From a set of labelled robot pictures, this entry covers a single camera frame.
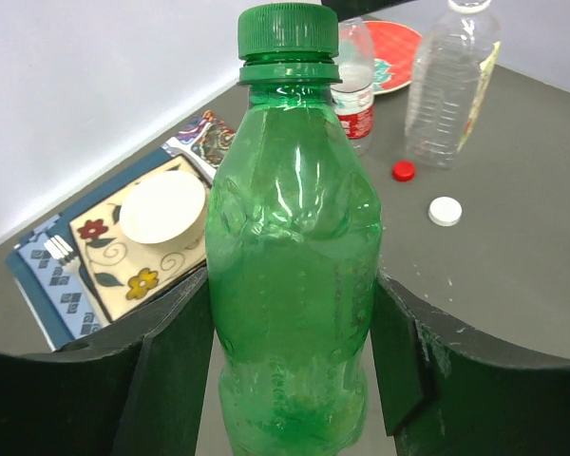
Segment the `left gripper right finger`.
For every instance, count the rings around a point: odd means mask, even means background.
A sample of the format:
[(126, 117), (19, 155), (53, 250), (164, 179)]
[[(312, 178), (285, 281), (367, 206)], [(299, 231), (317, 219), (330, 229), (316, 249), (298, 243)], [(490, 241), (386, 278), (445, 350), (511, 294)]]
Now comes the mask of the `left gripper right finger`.
[(370, 327), (399, 455), (570, 455), (570, 359), (482, 332), (380, 273)]

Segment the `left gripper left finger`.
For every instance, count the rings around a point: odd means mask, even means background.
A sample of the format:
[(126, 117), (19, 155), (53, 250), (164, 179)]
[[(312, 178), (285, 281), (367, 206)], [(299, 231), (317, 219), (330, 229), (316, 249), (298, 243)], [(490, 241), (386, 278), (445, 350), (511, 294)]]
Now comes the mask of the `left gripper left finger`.
[(52, 353), (0, 352), (0, 455), (191, 455), (213, 345), (199, 269)]

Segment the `white bottle cap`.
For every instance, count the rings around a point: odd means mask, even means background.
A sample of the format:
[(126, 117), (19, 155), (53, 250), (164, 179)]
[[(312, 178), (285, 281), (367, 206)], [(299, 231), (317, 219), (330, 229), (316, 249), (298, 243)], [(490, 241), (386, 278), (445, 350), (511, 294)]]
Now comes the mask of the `white bottle cap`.
[(434, 224), (442, 227), (450, 227), (456, 225), (462, 218), (463, 207), (456, 199), (441, 196), (430, 203), (427, 214)]

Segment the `red bottle cap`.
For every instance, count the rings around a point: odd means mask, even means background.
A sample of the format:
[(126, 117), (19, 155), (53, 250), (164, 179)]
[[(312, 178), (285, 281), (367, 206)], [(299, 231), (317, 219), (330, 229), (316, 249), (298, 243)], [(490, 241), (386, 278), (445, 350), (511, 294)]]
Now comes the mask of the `red bottle cap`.
[(414, 179), (416, 166), (412, 161), (401, 160), (391, 168), (391, 175), (396, 181), (406, 182)]

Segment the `green plastic bottle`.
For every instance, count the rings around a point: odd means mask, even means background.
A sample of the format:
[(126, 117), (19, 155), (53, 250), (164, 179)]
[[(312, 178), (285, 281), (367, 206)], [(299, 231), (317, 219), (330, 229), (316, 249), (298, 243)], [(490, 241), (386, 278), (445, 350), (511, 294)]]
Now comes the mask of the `green plastic bottle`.
[(334, 455), (364, 425), (381, 203), (332, 106), (334, 66), (246, 66), (205, 229), (236, 455)]

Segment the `clear bottle red label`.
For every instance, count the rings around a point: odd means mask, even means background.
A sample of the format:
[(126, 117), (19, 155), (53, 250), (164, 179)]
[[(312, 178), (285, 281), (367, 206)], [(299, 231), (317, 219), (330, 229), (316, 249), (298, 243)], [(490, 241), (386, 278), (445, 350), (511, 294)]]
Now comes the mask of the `clear bottle red label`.
[(373, 130), (374, 47), (370, 32), (359, 17), (339, 24), (340, 83), (332, 85), (334, 111), (358, 156), (371, 145)]

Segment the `square clear juice bottle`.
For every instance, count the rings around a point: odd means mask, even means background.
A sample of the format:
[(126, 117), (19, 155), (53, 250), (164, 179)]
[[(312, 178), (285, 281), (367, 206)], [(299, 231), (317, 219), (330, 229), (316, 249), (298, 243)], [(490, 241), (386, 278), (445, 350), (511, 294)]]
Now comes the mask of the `square clear juice bottle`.
[(453, 166), (477, 121), (501, 48), (488, 1), (449, 1), (415, 52), (405, 122), (407, 155)]

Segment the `green bottle cap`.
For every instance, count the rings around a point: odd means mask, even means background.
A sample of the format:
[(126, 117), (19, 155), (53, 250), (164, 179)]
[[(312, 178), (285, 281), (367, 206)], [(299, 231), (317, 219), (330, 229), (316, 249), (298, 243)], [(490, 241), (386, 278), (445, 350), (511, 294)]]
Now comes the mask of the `green bottle cap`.
[(336, 13), (309, 3), (273, 3), (245, 10), (237, 21), (238, 58), (268, 52), (338, 54)]

